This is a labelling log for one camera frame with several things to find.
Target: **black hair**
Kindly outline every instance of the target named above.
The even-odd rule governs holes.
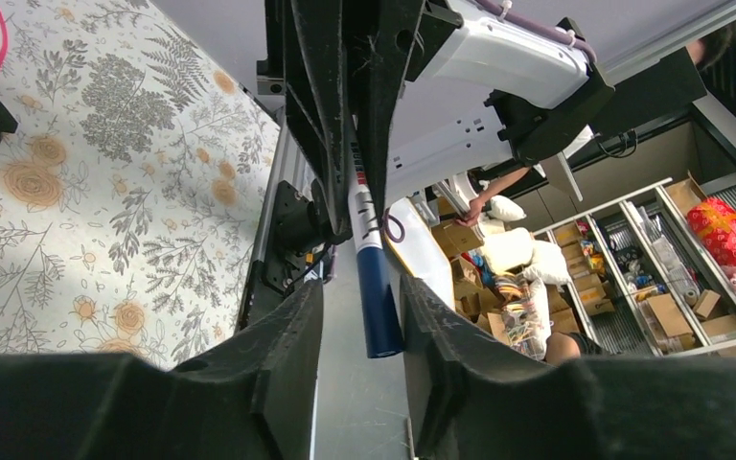
[[[723,26],[717,31],[699,40],[703,45],[703,57],[697,67],[703,72],[715,65],[726,54],[732,44],[732,25]]]

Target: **person's arm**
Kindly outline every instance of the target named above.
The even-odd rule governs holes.
[[[470,201],[470,210],[465,216],[458,219],[457,222],[468,227],[476,225],[476,223],[478,223],[478,218],[481,216],[481,212],[484,210],[484,205],[487,204],[487,201],[493,199],[494,196],[514,185],[527,173],[529,173],[529,168],[520,168],[517,171],[510,172],[503,177],[499,177],[498,179],[492,181],[489,187],[487,187],[487,190],[481,192],[478,195],[478,198]]]

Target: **person's hand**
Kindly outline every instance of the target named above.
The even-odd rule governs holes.
[[[481,213],[484,211],[485,204],[487,202],[483,198],[476,198],[470,201],[470,210],[462,218],[457,218],[455,221],[465,227],[476,225],[478,218],[481,217]]]

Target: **storage rack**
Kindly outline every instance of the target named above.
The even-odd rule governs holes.
[[[736,292],[732,289],[719,265],[704,249],[699,239],[690,229],[684,216],[667,194],[665,186],[671,183],[672,179],[659,181],[535,232],[536,236],[554,242],[553,231],[568,223],[582,221],[590,226],[593,237],[597,240],[599,247],[603,251],[607,272],[612,277],[617,295],[619,296],[618,301],[614,302],[616,312],[603,313],[591,317],[582,305],[579,293],[574,285],[570,284],[564,288],[570,293],[571,300],[574,304],[574,311],[580,319],[583,333],[614,352],[648,357],[664,356],[656,345],[651,327],[645,315],[642,313],[639,304],[635,301],[634,296],[628,290],[628,283],[616,264],[616,259],[610,250],[609,241],[606,241],[606,237],[597,224],[594,215],[613,212],[617,217],[616,226],[619,227],[618,231],[622,232],[619,238],[628,238],[632,244],[641,248],[645,254],[644,262],[660,278],[657,281],[667,287],[671,287],[672,282],[675,280],[668,273],[667,268],[660,261],[652,246],[653,241],[659,235],[665,236],[685,264],[692,266],[700,273],[701,277],[698,280],[700,288],[709,288],[718,292],[723,299],[723,305],[727,306],[730,312],[736,314]],[[646,195],[653,195],[655,198],[653,204],[645,206],[647,215],[651,217],[650,222],[648,222],[651,224],[649,229],[644,227],[636,218],[636,203],[634,203],[636,199]],[[684,319],[686,319],[687,323],[693,329],[699,346],[694,350],[670,352],[667,356],[691,357],[711,355],[736,347],[736,339],[713,343],[713,340],[703,330],[701,323],[695,317],[692,309],[685,302],[683,295],[672,288],[670,288],[670,291]]]

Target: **blue marker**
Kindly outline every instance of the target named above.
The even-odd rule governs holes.
[[[356,272],[362,300],[365,346],[369,358],[391,357],[404,349],[402,329],[382,252],[380,220],[374,212],[374,199],[368,189],[359,153],[354,123],[346,122],[349,141],[348,208],[356,246]]]

